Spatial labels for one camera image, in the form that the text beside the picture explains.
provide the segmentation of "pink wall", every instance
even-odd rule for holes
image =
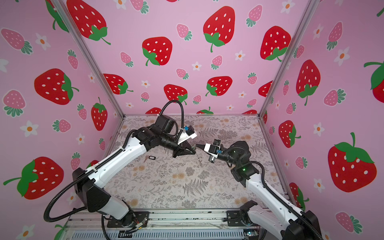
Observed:
[[[377,0],[322,1],[300,42],[304,52],[292,58],[267,110],[293,194],[297,185],[298,203],[317,215],[324,239],[382,236],[384,75],[382,65],[364,64],[384,61],[383,7]],[[293,124],[301,136],[294,144]]]
[[[54,30],[53,22],[46,2],[42,0],[6,1],[0,9],[0,95],[5,109],[0,114],[3,126],[0,182],[22,177],[1,185],[2,239],[53,240],[61,229],[55,225],[64,225],[65,220],[44,222],[45,207],[72,181],[72,168],[86,168],[91,161],[104,156],[99,139],[105,140],[107,148],[119,122],[99,83],[90,81],[91,70],[71,35],[57,22]],[[32,49],[32,53],[23,54],[22,47],[23,50]],[[77,69],[68,60],[67,52],[71,49],[76,54],[72,63]],[[68,88],[64,73],[72,87],[79,89],[79,92],[73,89],[71,101],[68,101],[71,88]],[[99,102],[98,97],[108,112],[101,131],[91,120],[91,109]],[[85,109],[80,114],[78,104]],[[61,121],[62,125],[55,128],[57,132],[52,125],[62,119],[70,124],[70,129]],[[51,216],[78,207],[80,200],[76,195],[71,199],[73,195],[73,189],[66,192]]]
[[[263,58],[275,48],[282,50],[289,44],[289,35],[294,34],[308,1],[294,0],[292,3],[289,0],[284,2],[284,6],[282,1],[270,0],[133,1],[142,5],[132,5],[132,1],[127,0],[122,0],[122,4],[117,0],[85,2],[68,0],[67,6],[102,72],[114,74],[116,79],[127,82],[128,91],[123,92],[116,86],[116,81],[110,83],[116,93],[114,96],[126,114],[144,114],[181,95],[182,99],[179,100],[183,101],[186,113],[205,109],[217,114],[239,114],[260,110],[266,95],[262,91],[264,87],[269,88],[269,82],[273,80],[280,64],[277,58],[270,61]],[[216,11],[219,11],[215,15],[218,20],[210,18]],[[90,28],[92,25],[97,27],[95,33]],[[215,32],[220,37],[214,41],[210,34]],[[207,33],[210,42],[207,42],[204,33]],[[264,35],[268,46],[263,41]],[[152,47],[162,43],[166,45]],[[151,53],[154,54],[154,61],[149,61],[148,66],[146,62],[149,59],[143,54],[143,46],[149,58]],[[283,51],[279,54],[280,59],[284,57],[282,54]],[[214,70],[216,67],[211,67],[214,63],[219,68]],[[256,77],[249,76],[251,73],[255,73]],[[219,89],[210,90],[218,96],[211,95],[207,90],[207,82],[211,78],[214,78],[211,86],[218,84],[216,87]],[[227,82],[220,88],[221,81]],[[164,91],[166,85],[169,94]],[[179,112],[177,105],[167,110]]]

